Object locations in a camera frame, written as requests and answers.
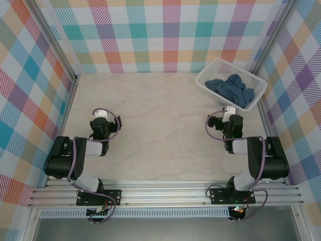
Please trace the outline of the blue t-shirt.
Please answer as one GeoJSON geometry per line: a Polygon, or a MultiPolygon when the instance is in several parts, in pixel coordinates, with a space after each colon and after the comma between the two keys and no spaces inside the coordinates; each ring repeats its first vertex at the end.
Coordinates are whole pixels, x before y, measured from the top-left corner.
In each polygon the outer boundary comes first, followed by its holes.
{"type": "Polygon", "coordinates": [[[247,88],[238,74],[230,75],[225,81],[208,80],[205,86],[241,108],[245,108],[255,98],[254,89],[247,88]]]}

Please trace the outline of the white plastic perforated basket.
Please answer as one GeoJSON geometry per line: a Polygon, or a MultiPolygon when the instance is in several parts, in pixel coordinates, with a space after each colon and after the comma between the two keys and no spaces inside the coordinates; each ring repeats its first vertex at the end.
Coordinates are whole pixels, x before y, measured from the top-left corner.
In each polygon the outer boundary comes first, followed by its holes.
{"type": "Polygon", "coordinates": [[[206,67],[195,78],[195,83],[203,92],[203,94],[206,94],[214,101],[223,106],[232,105],[236,107],[237,110],[244,112],[250,111],[258,103],[267,89],[267,82],[264,79],[220,58],[217,58],[207,64],[206,67]],[[206,81],[214,79],[226,81],[232,74],[239,75],[242,83],[245,84],[245,87],[254,91],[253,100],[250,101],[245,107],[238,106],[221,95],[213,92],[205,85],[206,81]]]}

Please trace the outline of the aluminium side rail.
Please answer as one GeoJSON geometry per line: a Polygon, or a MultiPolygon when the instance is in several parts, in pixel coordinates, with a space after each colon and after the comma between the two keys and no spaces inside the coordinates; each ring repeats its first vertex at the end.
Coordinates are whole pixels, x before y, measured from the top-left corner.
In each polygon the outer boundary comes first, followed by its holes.
{"type": "Polygon", "coordinates": [[[66,92],[60,108],[62,112],[57,119],[58,123],[54,129],[54,139],[44,163],[44,173],[47,178],[51,176],[58,180],[66,178],[72,165],[73,155],[70,153],[73,149],[72,138],[63,136],[63,133],[77,87],[78,83],[71,82],[70,91],[66,92]]]}
{"type": "Polygon", "coordinates": [[[274,180],[274,177],[275,180],[285,180],[289,175],[289,164],[279,137],[272,133],[272,128],[261,100],[258,103],[258,110],[267,139],[267,153],[269,157],[265,160],[268,161],[268,172],[272,174],[272,180],[274,180]]]}

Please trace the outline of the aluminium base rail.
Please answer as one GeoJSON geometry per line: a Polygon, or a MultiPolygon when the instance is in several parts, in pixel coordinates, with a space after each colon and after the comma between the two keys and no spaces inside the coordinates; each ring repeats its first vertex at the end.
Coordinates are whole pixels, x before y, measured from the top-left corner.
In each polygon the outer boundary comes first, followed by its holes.
{"type": "MultiPolygon", "coordinates": [[[[210,189],[224,187],[225,182],[210,181],[128,181],[104,180],[105,189],[120,189],[121,208],[141,207],[208,207],[210,189]]],[[[268,195],[267,206],[303,205],[299,187],[283,180],[264,182],[257,186],[255,206],[268,195]]],[[[44,188],[33,191],[30,208],[75,208],[76,189],[67,181],[49,178],[44,188]]]]}

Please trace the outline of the aluminium frame post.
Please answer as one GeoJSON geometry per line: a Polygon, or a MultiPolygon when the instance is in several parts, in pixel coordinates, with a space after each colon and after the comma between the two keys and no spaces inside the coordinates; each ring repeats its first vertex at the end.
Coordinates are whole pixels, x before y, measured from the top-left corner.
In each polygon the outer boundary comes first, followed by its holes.
{"type": "Polygon", "coordinates": [[[253,47],[250,60],[246,64],[249,72],[258,74],[263,67],[299,1],[300,0],[275,0],[258,40],[253,47]]]}
{"type": "Polygon", "coordinates": [[[75,70],[67,58],[63,46],[66,45],[65,48],[71,51],[71,45],[68,42],[67,35],[63,33],[63,28],[59,23],[58,17],[56,16],[50,1],[41,0],[44,4],[43,8],[40,7],[37,0],[24,1],[39,24],[48,43],[57,55],[57,58],[61,62],[61,65],[66,71],[68,77],[73,81],[73,83],[78,83],[78,77],[81,76],[81,71],[79,72],[77,67],[75,70]]]}

